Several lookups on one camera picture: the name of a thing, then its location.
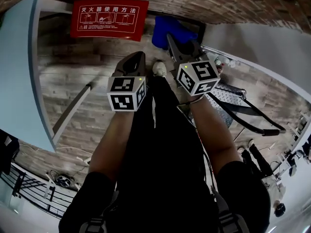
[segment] black strap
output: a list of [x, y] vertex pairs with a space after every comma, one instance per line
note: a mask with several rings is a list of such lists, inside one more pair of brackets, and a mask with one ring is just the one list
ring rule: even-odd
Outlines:
[[245, 128], [249, 129], [252, 132], [255, 132], [257, 134], [261, 134], [262, 136], [273, 136], [273, 135], [279, 135], [281, 133], [285, 133], [286, 129], [284, 129], [281, 125], [277, 124], [276, 122], [272, 121], [266, 114], [264, 114], [261, 110], [259, 110], [257, 107], [252, 105], [249, 101], [244, 99], [243, 101], [248, 104], [259, 116], [262, 116], [264, 119], [266, 119], [268, 122], [270, 122], [273, 126], [277, 127], [278, 129], [259, 129], [248, 122], [245, 122], [243, 119], [239, 118], [236, 114], [234, 114], [231, 110], [229, 110], [226, 105], [221, 102], [218, 98], [216, 98], [213, 94], [208, 93], [208, 95], [219, 104], [219, 106], [226, 111], [234, 120], [236, 120], [239, 124], [243, 125]]
[[189, 101], [189, 102], [185, 102], [185, 103], [180, 103], [179, 105], [189, 105], [189, 104], [192, 104], [192, 103], [196, 103], [196, 102], [200, 101], [204, 96], [205, 96], [205, 94], [202, 94], [201, 96], [199, 96], [198, 98], [196, 98], [193, 101]]

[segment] light blue panel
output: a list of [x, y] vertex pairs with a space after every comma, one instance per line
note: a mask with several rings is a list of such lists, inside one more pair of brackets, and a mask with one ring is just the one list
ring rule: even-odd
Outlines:
[[5, 13], [0, 28], [0, 129], [38, 148], [54, 151], [32, 67], [36, 3], [22, 0], [13, 6]]

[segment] wooden floor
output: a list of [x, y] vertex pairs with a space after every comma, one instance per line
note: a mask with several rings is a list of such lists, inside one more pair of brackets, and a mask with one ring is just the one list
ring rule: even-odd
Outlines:
[[[74, 176], [79, 183], [84, 181], [88, 167], [81, 161], [91, 156], [105, 133], [113, 116], [106, 94], [108, 77], [119, 60], [135, 51], [146, 53], [146, 65], [151, 68], [160, 59], [173, 68], [173, 60], [166, 51], [151, 43], [154, 19], [146, 19], [146, 30], [141, 42], [109, 38], [77, 38], [69, 36], [70, 18], [52, 18], [39, 24], [38, 62], [44, 103], [52, 126], [79, 91], [89, 82], [96, 88], [86, 97], [62, 134], [56, 153], [21, 146], [16, 161], [31, 172], [44, 177], [47, 171], [55, 170]], [[309, 113], [311, 105], [294, 91], [261, 71], [238, 63], [235, 68], [224, 67], [222, 78], [228, 84], [247, 91], [248, 100], [266, 115], [284, 127], [289, 122], [294, 127], [299, 123], [299, 112]], [[184, 91], [178, 89], [172, 76], [168, 81], [182, 101]], [[242, 115], [255, 126], [271, 128], [261, 117]], [[236, 137], [242, 126], [233, 122], [230, 131]], [[283, 137], [292, 139], [288, 132]], [[236, 140], [237, 147], [255, 139], [258, 149], [270, 163], [278, 153], [288, 150], [281, 136], [262, 137], [245, 130]], [[274, 142], [274, 148], [267, 149]]]

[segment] fiducial marker cube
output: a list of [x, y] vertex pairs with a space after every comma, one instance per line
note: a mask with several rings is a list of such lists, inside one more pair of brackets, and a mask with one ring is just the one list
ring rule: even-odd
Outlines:
[[107, 95], [113, 111], [137, 111], [146, 96], [146, 78], [110, 77]]
[[220, 76], [214, 62], [198, 61], [180, 64], [177, 80], [191, 96], [195, 96], [210, 92]]

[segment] black cable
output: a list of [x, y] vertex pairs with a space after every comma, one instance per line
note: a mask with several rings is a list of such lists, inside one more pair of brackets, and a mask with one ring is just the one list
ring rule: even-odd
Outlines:
[[84, 168], [86, 168], [86, 167], [88, 167], [88, 166], [84, 166], [81, 170], [76, 171], [76, 173], [75, 173], [72, 177], [74, 177], [75, 175], [77, 175], [77, 173], [82, 172], [82, 171], [84, 170]]
[[191, 122], [190, 117], [188, 117], [178, 106], [177, 106], [177, 109], [184, 115], [184, 117], [188, 120], [188, 122], [196, 129], [194, 124]]
[[53, 180], [55, 180], [55, 179], [59, 176], [58, 172], [56, 172], [56, 171], [54, 171], [54, 170], [51, 170], [51, 171], [50, 171], [50, 175], [52, 176]]
[[277, 162], [277, 161], [272, 161], [272, 162], [270, 163], [270, 166], [271, 166], [271, 164], [272, 164], [273, 162], [276, 162], [276, 163], [278, 163], [278, 164], [280, 164], [280, 165], [281, 165], [281, 163], [280, 163], [280, 162]]

